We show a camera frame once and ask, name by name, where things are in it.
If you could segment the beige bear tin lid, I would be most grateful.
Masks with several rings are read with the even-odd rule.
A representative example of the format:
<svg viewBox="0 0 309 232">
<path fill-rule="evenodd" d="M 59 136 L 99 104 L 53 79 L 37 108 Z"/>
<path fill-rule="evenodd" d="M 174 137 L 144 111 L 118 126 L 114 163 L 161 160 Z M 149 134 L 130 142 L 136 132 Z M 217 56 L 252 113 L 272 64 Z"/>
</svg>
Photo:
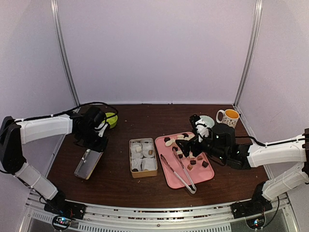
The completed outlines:
<svg viewBox="0 0 309 232">
<path fill-rule="evenodd" d="M 74 175 L 77 178 L 88 180 L 102 155 L 103 152 L 96 152 L 91 149 L 87 149 L 77 165 Z"/>
</svg>

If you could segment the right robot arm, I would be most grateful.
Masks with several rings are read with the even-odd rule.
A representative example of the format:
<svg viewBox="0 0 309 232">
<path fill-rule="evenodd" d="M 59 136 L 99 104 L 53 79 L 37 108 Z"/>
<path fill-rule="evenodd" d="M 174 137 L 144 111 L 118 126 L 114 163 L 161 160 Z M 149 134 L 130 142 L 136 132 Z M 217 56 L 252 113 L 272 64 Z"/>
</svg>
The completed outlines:
<svg viewBox="0 0 309 232">
<path fill-rule="evenodd" d="M 295 162 L 295 166 L 279 176 L 258 184 L 250 200 L 231 205 L 235 214 L 258 214 L 272 209 L 271 201 L 281 194 L 309 182 L 309 131 L 274 143 L 237 144 L 235 130 L 227 124 L 212 128 L 196 123 L 195 135 L 189 140 L 177 139 L 185 157 L 204 152 L 218 158 L 223 165 L 248 170 L 270 163 Z"/>
</svg>

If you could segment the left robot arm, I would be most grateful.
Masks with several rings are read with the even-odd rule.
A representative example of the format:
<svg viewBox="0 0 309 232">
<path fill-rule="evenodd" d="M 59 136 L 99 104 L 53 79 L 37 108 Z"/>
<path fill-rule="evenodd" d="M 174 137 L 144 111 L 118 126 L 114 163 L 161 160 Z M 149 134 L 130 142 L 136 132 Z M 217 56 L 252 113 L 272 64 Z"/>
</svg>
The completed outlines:
<svg viewBox="0 0 309 232">
<path fill-rule="evenodd" d="M 66 214 L 70 207 L 66 196 L 27 160 L 33 151 L 41 156 L 51 152 L 60 137 L 73 135 L 78 146 L 101 153 L 108 139 L 107 116 L 99 107 L 91 106 L 85 113 L 75 110 L 53 115 L 15 119 L 3 118 L 0 126 L 0 163 L 5 174 L 11 174 L 35 190 L 48 206 L 58 214 Z"/>
</svg>

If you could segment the metal tongs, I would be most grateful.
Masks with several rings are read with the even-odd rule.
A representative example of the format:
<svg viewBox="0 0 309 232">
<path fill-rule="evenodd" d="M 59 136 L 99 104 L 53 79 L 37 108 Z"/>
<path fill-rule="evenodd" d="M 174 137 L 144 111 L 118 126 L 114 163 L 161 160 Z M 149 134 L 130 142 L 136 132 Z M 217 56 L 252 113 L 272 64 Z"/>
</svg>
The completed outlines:
<svg viewBox="0 0 309 232">
<path fill-rule="evenodd" d="M 168 186 L 172 189 L 186 188 L 195 194 L 197 188 L 177 151 L 172 149 L 168 155 L 160 154 L 159 157 Z"/>
</svg>

